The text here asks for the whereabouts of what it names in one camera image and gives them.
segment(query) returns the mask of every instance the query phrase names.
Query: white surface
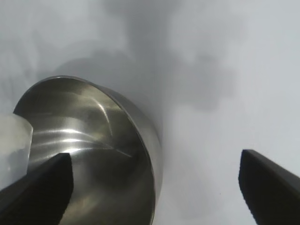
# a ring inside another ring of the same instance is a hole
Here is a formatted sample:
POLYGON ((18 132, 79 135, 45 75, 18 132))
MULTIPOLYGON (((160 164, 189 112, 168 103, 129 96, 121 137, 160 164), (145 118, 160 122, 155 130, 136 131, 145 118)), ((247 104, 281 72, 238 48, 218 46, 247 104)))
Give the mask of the white surface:
POLYGON ((27 173, 31 124, 14 114, 0 114, 0 190, 27 173))
POLYGON ((1 111, 55 73, 119 91, 161 135, 156 225, 254 225, 238 186, 241 150, 300 175, 299 7, 298 0, 1 0, 1 111))

